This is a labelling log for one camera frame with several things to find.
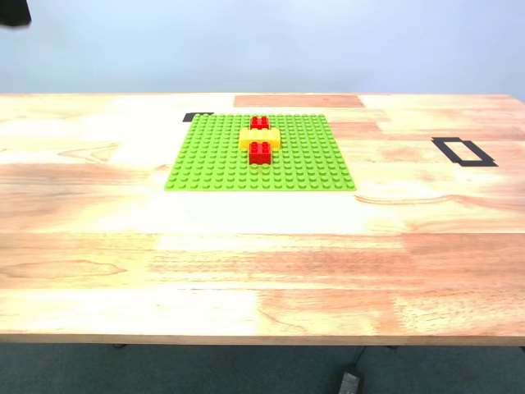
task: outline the dark floor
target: dark floor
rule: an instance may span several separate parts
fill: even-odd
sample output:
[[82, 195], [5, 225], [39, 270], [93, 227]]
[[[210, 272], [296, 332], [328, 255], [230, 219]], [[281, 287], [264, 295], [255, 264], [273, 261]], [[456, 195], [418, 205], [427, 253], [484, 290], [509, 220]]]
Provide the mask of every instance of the dark floor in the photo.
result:
[[[0, 344], [0, 393], [337, 393], [358, 348]], [[364, 394], [525, 394], [518, 347], [370, 347]]]

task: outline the red lego brick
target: red lego brick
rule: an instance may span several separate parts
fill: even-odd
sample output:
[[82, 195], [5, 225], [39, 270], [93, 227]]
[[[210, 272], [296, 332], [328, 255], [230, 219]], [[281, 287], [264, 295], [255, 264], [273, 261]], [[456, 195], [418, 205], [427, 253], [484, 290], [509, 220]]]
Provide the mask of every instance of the red lego brick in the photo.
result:
[[249, 121], [249, 128], [259, 130], [269, 129], [270, 121], [267, 117], [252, 117], [252, 119]]
[[272, 146], [268, 142], [252, 142], [249, 145], [249, 163], [272, 164]]

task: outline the yellow lego brick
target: yellow lego brick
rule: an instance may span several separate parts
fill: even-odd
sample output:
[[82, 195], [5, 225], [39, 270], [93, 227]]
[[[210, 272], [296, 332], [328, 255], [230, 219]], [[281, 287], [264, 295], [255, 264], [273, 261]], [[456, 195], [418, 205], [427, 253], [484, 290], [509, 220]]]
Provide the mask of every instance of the yellow lego brick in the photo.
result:
[[281, 148], [281, 132], [279, 129], [272, 127], [268, 129], [249, 129], [248, 127], [240, 129], [239, 148], [247, 149], [252, 142], [268, 142], [272, 149]]

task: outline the black tape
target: black tape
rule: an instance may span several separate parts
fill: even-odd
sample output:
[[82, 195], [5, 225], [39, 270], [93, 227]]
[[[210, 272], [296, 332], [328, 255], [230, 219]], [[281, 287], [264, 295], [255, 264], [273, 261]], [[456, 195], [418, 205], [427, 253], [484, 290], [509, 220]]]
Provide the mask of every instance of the black tape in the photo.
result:
[[188, 112], [182, 121], [193, 121], [195, 115], [213, 115], [213, 112]]
[[19, 27], [30, 23], [31, 14], [26, 0], [0, 0], [0, 25]]
[[[498, 167], [494, 159], [472, 141], [463, 141], [459, 137], [433, 137], [432, 142], [452, 163], [457, 163], [461, 167]], [[480, 159], [462, 160], [460, 156], [448, 147], [447, 142], [463, 142]]]

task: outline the table top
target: table top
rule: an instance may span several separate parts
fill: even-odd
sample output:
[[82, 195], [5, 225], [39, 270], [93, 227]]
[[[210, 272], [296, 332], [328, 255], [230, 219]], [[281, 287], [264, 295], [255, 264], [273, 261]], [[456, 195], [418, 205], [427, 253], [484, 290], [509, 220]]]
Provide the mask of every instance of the table top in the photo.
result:
[[[357, 191], [165, 192], [187, 112], [324, 114]], [[4, 94], [0, 193], [0, 341], [525, 346], [506, 95]]]

